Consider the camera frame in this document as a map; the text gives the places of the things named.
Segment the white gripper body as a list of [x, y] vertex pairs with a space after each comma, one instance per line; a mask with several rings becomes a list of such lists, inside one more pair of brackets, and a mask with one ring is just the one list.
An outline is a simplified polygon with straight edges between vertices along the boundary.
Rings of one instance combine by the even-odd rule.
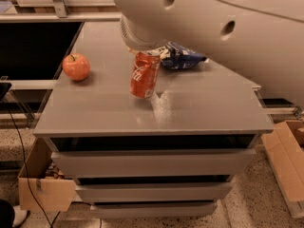
[[133, 23], [125, 16], [120, 20], [120, 30], [125, 44], [137, 51], [160, 48], [167, 43], [167, 40], [161, 38], [156, 32]]

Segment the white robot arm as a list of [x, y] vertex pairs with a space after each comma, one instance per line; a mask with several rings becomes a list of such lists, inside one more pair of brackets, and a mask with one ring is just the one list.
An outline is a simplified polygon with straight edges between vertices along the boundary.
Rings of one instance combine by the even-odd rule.
[[304, 106], [304, 0], [114, 0], [129, 48], [175, 42]]

